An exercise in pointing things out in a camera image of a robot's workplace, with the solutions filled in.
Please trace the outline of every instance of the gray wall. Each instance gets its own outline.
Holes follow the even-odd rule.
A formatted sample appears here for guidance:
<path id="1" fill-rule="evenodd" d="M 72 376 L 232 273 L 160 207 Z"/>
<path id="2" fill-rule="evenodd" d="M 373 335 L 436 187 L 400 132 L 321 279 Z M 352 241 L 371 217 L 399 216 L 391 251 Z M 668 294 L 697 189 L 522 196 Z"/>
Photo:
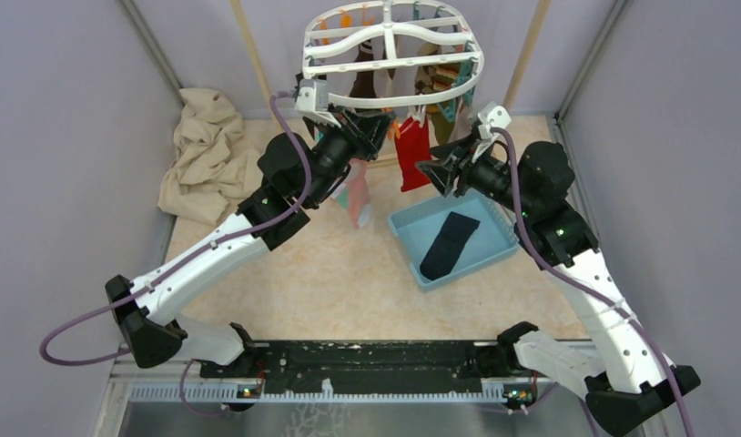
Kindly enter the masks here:
<path id="1" fill-rule="evenodd" d="M 114 0 L 0 0 L 0 436 L 91 433 L 110 364 L 51 329 L 156 261 L 178 105 Z M 59 339 L 116 349 L 110 316 Z"/>
<path id="2" fill-rule="evenodd" d="M 697 434 L 741 436 L 741 1 L 634 2 L 566 126 L 617 283 L 703 381 Z"/>
<path id="3" fill-rule="evenodd" d="M 252 64 L 228 0 L 135 0 L 183 86 L 224 91 L 248 117 L 268 117 Z M 351 0 L 242 0 L 271 92 L 295 85 L 307 24 Z M 502 101 L 521 53 L 535 1 L 448 0 L 467 18 L 486 54 L 477 104 Z M 553 0 L 514 112 L 554 111 L 574 80 L 614 0 Z M 409 8 L 396 13 L 410 15 Z M 377 41 L 381 56 L 381 41 Z M 402 43 L 412 56 L 418 44 Z M 412 91 L 413 71 L 396 80 L 396 91 Z M 348 92 L 353 76 L 329 77 L 331 87 Z"/>

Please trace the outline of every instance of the floor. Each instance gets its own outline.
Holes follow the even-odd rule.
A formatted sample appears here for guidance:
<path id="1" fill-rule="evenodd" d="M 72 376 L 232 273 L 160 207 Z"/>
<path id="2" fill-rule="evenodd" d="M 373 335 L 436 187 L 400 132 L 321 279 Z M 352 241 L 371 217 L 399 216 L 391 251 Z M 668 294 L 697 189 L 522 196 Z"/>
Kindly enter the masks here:
<path id="1" fill-rule="evenodd" d="M 290 125 L 308 137 L 303 123 Z M 516 117 L 519 149 L 549 140 L 545 117 Z M 260 150 L 279 127 L 246 122 L 239 147 Z M 382 151 L 393 151 L 393 148 Z M 241 323 L 259 340 L 492 339 L 528 320 L 559 339 L 585 331 L 557 288 L 519 250 L 514 256 L 442 288 L 421 292 L 387 224 L 394 211 L 431 198 L 431 186 L 400 193 L 397 166 L 369 170 L 373 213 L 355 230 L 332 201 L 308 211 L 311 223 L 267 257 L 249 263 L 191 302 L 185 314 L 214 323 Z M 172 259 L 212 227 L 178 218 Z"/>

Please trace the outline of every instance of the sock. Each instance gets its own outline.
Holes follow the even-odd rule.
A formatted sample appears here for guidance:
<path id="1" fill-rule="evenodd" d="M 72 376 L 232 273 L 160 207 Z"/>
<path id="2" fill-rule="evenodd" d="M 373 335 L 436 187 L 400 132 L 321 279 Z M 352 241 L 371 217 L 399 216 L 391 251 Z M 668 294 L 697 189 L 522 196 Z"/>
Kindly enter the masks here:
<path id="1" fill-rule="evenodd" d="M 430 160 L 430 126 L 426 118 L 424 125 L 408 118 L 400 126 L 400 138 L 395 138 L 397 160 L 402 172 L 401 192 L 411 191 L 430 183 L 416 168 L 416 162 Z"/>
<path id="2" fill-rule="evenodd" d="M 450 213 L 419 266 L 421 275 L 426 279 L 436 280 L 451 273 L 467 240 L 480 224 L 474 218 L 456 212 Z"/>

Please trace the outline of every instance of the beige blanket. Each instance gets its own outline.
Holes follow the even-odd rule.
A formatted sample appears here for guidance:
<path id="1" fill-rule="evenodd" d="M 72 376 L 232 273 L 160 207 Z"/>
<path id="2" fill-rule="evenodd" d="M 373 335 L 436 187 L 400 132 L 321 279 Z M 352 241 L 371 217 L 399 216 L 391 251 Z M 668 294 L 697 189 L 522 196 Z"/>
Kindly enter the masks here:
<path id="1" fill-rule="evenodd" d="M 161 181 L 158 207 L 215 225 L 260 185 L 260 154 L 241 147 L 242 115 L 219 91 L 186 88 L 180 95 L 186 105 L 173 136 L 175 161 Z"/>

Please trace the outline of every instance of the blue plastic bin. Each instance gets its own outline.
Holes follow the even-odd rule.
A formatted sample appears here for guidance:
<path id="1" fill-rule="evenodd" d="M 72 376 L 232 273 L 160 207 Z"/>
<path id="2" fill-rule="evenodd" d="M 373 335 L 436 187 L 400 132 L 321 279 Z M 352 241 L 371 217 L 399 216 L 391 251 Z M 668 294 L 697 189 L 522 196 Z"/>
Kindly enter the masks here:
<path id="1" fill-rule="evenodd" d="M 436 280 L 424 278 L 419 266 L 450 212 L 479 220 L 453 271 Z M 434 290 L 462 276 L 510 257 L 518 239 L 498 206 L 475 190 L 464 196 L 438 196 L 390 214 L 390 228 L 411 261 L 411 273 L 422 291 Z"/>

